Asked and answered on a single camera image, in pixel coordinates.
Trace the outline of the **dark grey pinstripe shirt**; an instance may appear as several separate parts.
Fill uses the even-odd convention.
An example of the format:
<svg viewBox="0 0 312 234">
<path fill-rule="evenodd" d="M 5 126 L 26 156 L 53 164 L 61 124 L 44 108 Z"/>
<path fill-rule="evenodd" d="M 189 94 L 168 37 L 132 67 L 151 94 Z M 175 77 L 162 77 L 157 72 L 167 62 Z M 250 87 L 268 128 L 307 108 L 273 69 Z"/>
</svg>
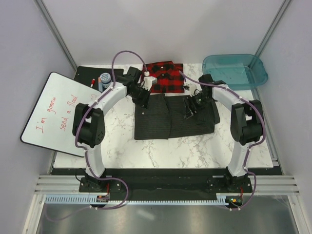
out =
<svg viewBox="0 0 312 234">
<path fill-rule="evenodd" d="M 169 139 L 211 134 L 220 122 L 214 102 L 185 118 L 184 96 L 150 96 L 148 108 L 135 106 L 135 140 Z"/>
</svg>

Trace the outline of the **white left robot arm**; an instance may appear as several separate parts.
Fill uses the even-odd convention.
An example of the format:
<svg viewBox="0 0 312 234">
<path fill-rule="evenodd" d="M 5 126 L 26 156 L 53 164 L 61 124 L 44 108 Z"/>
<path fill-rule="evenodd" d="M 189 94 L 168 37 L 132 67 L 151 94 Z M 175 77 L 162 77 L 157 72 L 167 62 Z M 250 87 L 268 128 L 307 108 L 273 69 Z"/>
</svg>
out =
<svg viewBox="0 0 312 234">
<path fill-rule="evenodd" d="M 127 74 L 115 76 L 112 73 L 112 82 L 106 90 L 94 101 L 79 103 L 75 108 L 72 133 L 75 137 L 75 146 L 84 152 L 86 173 L 91 176 L 90 186 L 97 192 L 105 190 L 106 178 L 102 177 L 105 166 L 101 156 L 101 143 L 105 137 L 105 115 L 126 96 L 132 98 L 133 103 L 142 108 L 148 108 L 148 101 L 152 86 L 157 78 L 144 72 L 142 82 L 139 82 L 141 72 L 130 67 Z"/>
</svg>

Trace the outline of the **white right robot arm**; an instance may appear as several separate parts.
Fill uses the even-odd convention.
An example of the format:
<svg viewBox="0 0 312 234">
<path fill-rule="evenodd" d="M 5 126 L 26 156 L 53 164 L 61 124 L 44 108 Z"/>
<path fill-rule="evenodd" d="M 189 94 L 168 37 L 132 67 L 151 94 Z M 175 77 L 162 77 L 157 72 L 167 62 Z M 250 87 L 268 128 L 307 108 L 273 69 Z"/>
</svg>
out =
<svg viewBox="0 0 312 234">
<path fill-rule="evenodd" d="M 248 174 L 248 157 L 252 147 L 266 138 L 262 104 L 259 100 L 246 100 L 233 91 L 225 82 L 212 81 L 209 74 L 195 81 L 182 75 L 192 83 L 186 84 L 189 95 L 184 99 L 185 118 L 191 118 L 212 101 L 220 102 L 231 111 L 230 132 L 234 139 L 234 150 L 227 167 L 230 176 L 223 179 L 223 186 L 229 192 L 241 186 L 239 177 Z"/>
</svg>

